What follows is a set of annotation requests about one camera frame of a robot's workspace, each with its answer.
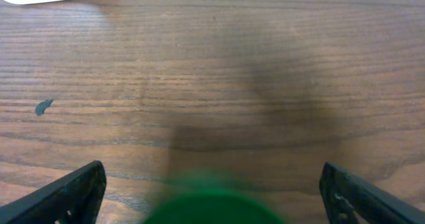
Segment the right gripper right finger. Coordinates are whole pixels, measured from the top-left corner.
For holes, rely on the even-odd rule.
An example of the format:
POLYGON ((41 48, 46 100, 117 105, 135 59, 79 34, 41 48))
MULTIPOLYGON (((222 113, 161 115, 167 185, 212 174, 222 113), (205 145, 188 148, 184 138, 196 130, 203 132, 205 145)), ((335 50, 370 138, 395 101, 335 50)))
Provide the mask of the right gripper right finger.
POLYGON ((319 190, 330 224, 424 224, 424 212, 349 171, 325 163, 319 190))

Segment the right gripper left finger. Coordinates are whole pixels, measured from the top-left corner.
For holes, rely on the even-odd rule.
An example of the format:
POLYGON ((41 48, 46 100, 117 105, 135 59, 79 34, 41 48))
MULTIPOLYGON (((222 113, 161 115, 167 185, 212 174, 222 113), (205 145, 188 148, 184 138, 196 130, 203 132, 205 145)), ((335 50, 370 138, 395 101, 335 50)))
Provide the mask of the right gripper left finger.
POLYGON ((1 222, 95 223, 105 190, 105 169, 96 160, 2 206, 1 222))

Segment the green lid jar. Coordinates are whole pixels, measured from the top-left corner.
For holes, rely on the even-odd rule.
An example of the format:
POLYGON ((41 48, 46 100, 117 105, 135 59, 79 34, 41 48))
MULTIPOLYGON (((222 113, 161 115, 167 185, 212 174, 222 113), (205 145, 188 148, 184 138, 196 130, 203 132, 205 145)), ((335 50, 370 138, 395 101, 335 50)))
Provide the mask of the green lid jar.
POLYGON ((263 203, 237 191, 207 187, 169 196, 143 224, 286 224, 263 203))

